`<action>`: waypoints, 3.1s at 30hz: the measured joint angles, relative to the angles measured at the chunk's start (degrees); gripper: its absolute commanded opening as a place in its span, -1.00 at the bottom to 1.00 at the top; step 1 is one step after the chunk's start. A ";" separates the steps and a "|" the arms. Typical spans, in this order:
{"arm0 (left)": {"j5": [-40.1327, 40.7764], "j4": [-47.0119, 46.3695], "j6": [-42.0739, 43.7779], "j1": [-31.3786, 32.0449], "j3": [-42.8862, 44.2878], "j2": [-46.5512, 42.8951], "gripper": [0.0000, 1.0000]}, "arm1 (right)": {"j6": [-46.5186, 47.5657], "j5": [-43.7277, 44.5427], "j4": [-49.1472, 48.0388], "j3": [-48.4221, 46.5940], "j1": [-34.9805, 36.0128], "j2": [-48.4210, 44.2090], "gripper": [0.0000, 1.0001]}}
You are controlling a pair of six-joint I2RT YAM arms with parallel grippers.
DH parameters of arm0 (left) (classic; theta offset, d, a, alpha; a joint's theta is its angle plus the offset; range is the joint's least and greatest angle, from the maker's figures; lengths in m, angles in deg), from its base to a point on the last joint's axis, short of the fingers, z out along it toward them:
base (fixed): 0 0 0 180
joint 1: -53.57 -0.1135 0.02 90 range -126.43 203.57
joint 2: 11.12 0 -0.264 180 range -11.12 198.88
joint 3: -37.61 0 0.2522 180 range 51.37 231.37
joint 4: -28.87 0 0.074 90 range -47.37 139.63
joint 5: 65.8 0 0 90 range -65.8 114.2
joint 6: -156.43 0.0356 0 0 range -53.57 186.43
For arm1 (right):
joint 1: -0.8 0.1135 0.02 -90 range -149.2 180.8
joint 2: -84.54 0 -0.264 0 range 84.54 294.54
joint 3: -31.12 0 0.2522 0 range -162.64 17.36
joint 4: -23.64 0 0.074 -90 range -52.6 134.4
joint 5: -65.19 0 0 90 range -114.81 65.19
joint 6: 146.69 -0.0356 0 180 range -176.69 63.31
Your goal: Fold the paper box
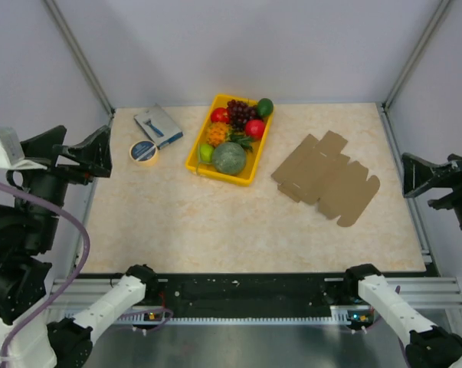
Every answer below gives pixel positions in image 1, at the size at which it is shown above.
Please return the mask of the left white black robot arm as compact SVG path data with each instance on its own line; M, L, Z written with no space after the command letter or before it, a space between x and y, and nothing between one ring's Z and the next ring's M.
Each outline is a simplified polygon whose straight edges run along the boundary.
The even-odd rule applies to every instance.
M45 287L51 264L38 260L50 251L60 219L80 233L85 249L90 238L83 224L64 210L69 185L87 185L112 171L108 126L81 143L64 144L64 126L28 140L12 128L0 128L0 190L14 197L0 205L0 366L81 367L99 337L138 303L159 295L154 270L130 267L119 282L86 310L57 322L45 311L55 301Z

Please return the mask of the brown cardboard box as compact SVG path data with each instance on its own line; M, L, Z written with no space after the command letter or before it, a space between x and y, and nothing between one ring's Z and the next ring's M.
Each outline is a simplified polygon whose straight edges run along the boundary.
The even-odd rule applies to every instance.
M339 227L353 226L380 189L380 180L360 162L342 154L348 141L328 131L307 135L271 174L277 188L294 202L315 205Z

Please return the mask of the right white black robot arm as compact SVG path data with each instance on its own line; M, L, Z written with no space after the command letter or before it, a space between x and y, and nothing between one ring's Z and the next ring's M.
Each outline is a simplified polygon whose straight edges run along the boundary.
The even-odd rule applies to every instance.
M446 163L435 164L404 153L401 163L403 196L413 199L433 188L450 189L428 205L435 210L453 210L462 231L462 156L450 154ZM462 337L419 314L388 286L373 264L348 268L342 291L348 301L365 301L380 314L398 336L410 367L462 367Z

